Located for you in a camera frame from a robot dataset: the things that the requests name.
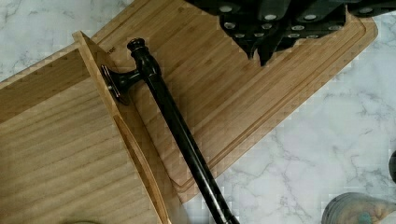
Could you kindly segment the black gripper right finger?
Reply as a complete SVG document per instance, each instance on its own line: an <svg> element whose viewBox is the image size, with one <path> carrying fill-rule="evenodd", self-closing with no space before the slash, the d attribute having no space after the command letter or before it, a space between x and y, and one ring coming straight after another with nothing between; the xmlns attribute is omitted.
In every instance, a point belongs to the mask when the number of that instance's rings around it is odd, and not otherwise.
<svg viewBox="0 0 396 224"><path fill-rule="evenodd" d="M258 46L261 66L301 38L321 38L344 28L347 13L371 18L395 10L395 0L260 0L258 18L271 26Z"/></svg>

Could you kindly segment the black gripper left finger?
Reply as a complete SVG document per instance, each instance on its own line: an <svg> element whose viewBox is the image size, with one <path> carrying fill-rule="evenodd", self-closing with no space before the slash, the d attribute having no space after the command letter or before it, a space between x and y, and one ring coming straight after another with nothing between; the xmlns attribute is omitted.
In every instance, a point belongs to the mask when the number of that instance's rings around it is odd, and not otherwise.
<svg viewBox="0 0 396 224"><path fill-rule="evenodd" d="M287 28L289 0L186 0L219 17L223 31L249 59L269 60Z"/></svg>

